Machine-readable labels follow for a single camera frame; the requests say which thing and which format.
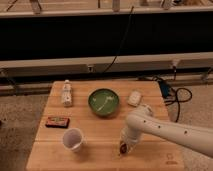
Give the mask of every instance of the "floor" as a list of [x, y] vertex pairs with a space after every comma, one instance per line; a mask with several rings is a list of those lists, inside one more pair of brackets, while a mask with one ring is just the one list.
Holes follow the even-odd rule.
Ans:
[[[190, 86], [193, 98], [181, 105], [179, 122], [213, 128], [213, 85]], [[46, 95], [0, 97], [0, 170], [24, 171]], [[168, 107], [175, 119], [176, 106]], [[181, 147], [186, 171], [212, 171], [213, 159]]]

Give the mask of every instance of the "small box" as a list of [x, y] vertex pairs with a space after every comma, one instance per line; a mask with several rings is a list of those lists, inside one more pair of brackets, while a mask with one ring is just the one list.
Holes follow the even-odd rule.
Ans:
[[140, 104], [141, 97], [142, 97], [142, 95], [141, 95], [141, 93], [139, 91], [133, 90], [131, 92], [131, 94], [129, 95], [127, 103], [129, 105], [137, 107]]
[[65, 117], [48, 117], [46, 121], [46, 127], [51, 128], [67, 128], [69, 126], [69, 118]]

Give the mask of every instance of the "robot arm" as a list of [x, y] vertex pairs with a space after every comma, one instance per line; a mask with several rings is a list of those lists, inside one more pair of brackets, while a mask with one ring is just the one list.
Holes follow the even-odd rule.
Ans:
[[121, 132], [121, 148], [122, 145], [128, 150], [134, 147], [140, 142], [141, 133], [156, 135], [213, 157], [213, 129], [158, 120], [152, 117], [148, 105], [137, 107], [127, 116]]

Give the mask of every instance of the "wooden table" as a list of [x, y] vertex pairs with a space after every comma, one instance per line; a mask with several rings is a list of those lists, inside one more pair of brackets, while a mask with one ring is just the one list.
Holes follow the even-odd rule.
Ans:
[[[28, 171], [184, 170], [178, 146], [152, 135], [143, 134], [142, 142], [131, 153], [118, 156], [120, 131], [126, 115], [134, 109], [126, 103], [131, 90], [142, 93], [142, 102], [152, 107], [155, 117], [168, 120], [156, 82], [79, 81], [71, 84], [73, 107], [69, 108], [61, 104], [63, 82], [53, 84], [28, 160]], [[88, 97], [98, 88], [109, 88], [119, 95], [120, 105], [114, 118], [101, 119], [91, 112]], [[65, 129], [45, 127], [48, 116], [69, 117], [69, 127], [83, 131], [86, 143], [80, 153], [74, 154], [61, 143]]]

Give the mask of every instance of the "black cable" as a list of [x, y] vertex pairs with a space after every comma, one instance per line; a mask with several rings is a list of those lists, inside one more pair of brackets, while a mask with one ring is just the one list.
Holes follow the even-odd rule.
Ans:
[[[178, 122], [179, 117], [180, 117], [180, 110], [181, 110], [180, 109], [180, 107], [181, 107], [180, 103], [185, 103], [185, 102], [190, 101], [192, 99], [192, 92], [189, 89], [183, 88], [183, 87], [178, 88], [177, 90], [171, 88], [171, 90], [174, 93], [174, 99], [173, 100], [165, 100], [165, 103], [166, 103], [166, 106], [169, 106], [169, 105], [172, 105], [174, 103], [177, 103], [177, 105], [178, 105], [177, 106], [177, 117], [176, 117], [175, 122]], [[187, 99], [184, 99], [184, 100], [179, 99], [179, 92], [183, 91], [183, 90], [186, 91], [189, 94], [189, 97]]]
[[[173, 97], [174, 99], [168, 100], [168, 99], [164, 98], [164, 102], [165, 102], [166, 106], [177, 103], [177, 117], [175, 119], [175, 122], [178, 122], [179, 117], [180, 117], [180, 111], [181, 111], [180, 104], [190, 101], [192, 99], [192, 92], [189, 89], [183, 88], [183, 87], [175, 90], [164, 79], [162, 79], [158, 76], [154, 76], [152, 80], [161, 82], [161, 83], [165, 84], [166, 86], [168, 86], [170, 88], [170, 91], [172, 93], [172, 94], [170, 94], [170, 97]], [[180, 99], [179, 98], [179, 93], [180, 93], [180, 91], [183, 91], [183, 90], [186, 91], [189, 94], [189, 97], [187, 99]]]
[[122, 38], [122, 40], [121, 40], [121, 43], [120, 43], [120, 45], [119, 45], [118, 51], [117, 51], [117, 53], [116, 53], [116, 55], [115, 55], [113, 61], [111, 62], [111, 64], [109, 64], [109, 65], [107, 66], [107, 68], [102, 72], [102, 74], [105, 73], [105, 72], [107, 72], [107, 71], [112, 67], [112, 65], [115, 63], [115, 60], [116, 60], [117, 57], [120, 55], [121, 49], [123, 48], [123, 45], [124, 45], [124, 43], [126, 42], [126, 38], [127, 38], [127, 36], [128, 36], [128, 33], [129, 33], [129, 29], [130, 29], [130, 26], [131, 26], [131, 19], [132, 19], [133, 11], [134, 11], [134, 6], [132, 6], [131, 11], [130, 11], [130, 13], [129, 13], [129, 19], [128, 19], [128, 23], [127, 23], [127, 26], [126, 26], [126, 30], [125, 30], [124, 36], [123, 36], [123, 38]]

